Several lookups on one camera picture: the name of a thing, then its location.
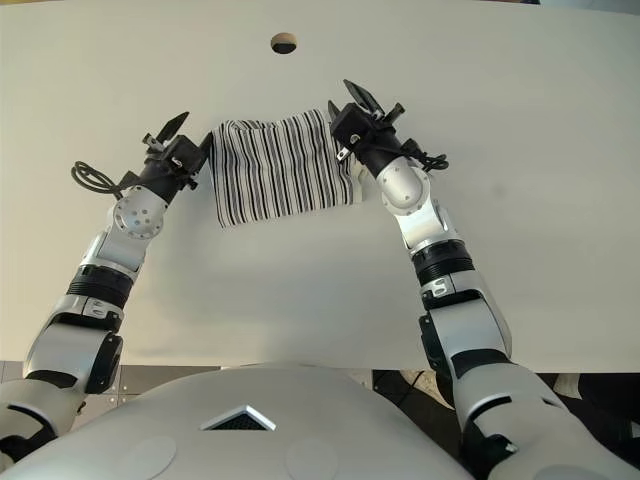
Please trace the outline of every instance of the black and white striped fabric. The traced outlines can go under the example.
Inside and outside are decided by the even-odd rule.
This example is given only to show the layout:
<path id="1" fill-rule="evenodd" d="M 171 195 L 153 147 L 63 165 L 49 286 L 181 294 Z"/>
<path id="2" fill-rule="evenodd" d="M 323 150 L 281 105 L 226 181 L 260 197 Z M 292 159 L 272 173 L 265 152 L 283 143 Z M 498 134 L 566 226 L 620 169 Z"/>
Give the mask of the black and white striped fabric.
<path id="1" fill-rule="evenodd" d="M 350 162 L 339 164 L 337 149 L 320 110 L 277 122 L 223 123 L 213 131 L 209 157 L 220 224 L 360 201 Z"/>

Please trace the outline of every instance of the white table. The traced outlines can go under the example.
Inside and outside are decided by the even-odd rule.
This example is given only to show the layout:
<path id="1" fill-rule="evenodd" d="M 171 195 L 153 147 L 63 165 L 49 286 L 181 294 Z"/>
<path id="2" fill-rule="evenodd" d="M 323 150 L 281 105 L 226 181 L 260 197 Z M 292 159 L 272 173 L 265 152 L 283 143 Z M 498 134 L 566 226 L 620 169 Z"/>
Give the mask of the white table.
<path id="1" fill-rule="evenodd" d="M 640 18 L 488 2 L 93 1 L 2 16 L 0 358 L 22 359 L 112 198 L 86 160 L 139 171 L 192 112 L 274 120 L 342 78 L 401 137 L 446 152 L 435 189 L 538 371 L 640 368 Z M 275 33 L 298 37 L 276 55 Z M 127 305 L 125 363 L 422 368 L 422 308 L 394 220 L 359 206 L 222 231 L 203 174 L 172 204 Z"/>

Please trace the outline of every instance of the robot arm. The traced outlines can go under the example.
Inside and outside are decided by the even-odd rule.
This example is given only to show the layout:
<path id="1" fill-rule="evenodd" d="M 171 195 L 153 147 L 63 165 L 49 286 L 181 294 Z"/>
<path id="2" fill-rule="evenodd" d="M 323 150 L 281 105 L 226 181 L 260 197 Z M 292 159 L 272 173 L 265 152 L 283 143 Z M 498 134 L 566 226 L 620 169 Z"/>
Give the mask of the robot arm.
<path id="1" fill-rule="evenodd" d="M 123 308 L 147 246 L 160 233 L 177 192 L 186 185 L 195 188 L 193 178 L 206 159 L 208 139 L 198 147 L 178 135 L 165 145 L 186 116 L 170 120 L 157 138 L 145 137 L 149 148 L 140 176 L 128 172 L 115 185 L 86 164 L 72 170 L 83 186 L 112 193 L 117 202 L 33 343 L 25 378 L 0 385 L 0 472 L 69 431 L 85 397 L 112 385 L 122 350 L 117 333 Z"/>
<path id="2" fill-rule="evenodd" d="M 528 369 L 510 361 L 511 336 L 446 210 L 432 198 L 428 157 L 411 139 L 400 144 L 394 120 L 365 89 L 345 80 L 356 100 L 329 102 L 331 133 L 380 186 L 409 251 L 427 314 L 420 318 L 430 366 L 452 387 L 461 453 L 477 478 L 640 478 L 598 444 L 560 399 Z"/>

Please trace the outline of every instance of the folded towel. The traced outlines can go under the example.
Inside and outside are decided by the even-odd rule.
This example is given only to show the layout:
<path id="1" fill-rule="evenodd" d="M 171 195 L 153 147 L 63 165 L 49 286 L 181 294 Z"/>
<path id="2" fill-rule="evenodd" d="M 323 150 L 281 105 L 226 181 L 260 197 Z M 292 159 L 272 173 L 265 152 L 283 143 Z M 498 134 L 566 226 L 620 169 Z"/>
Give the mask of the folded towel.
<path id="1" fill-rule="evenodd" d="M 338 163 L 320 110 L 213 131 L 211 174 L 223 227 L 361 201 L 352 162 Z"/>

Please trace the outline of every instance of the vent grille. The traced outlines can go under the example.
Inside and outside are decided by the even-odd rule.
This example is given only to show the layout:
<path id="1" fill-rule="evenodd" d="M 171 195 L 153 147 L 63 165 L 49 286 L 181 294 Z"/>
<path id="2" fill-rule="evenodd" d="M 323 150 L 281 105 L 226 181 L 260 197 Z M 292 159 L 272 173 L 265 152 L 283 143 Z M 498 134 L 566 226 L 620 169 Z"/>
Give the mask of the vent grille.
<path id="1" fill-rule="evenodd" d="M 241 413 L 207 430 L 266 430 L 249 414 Z"/>

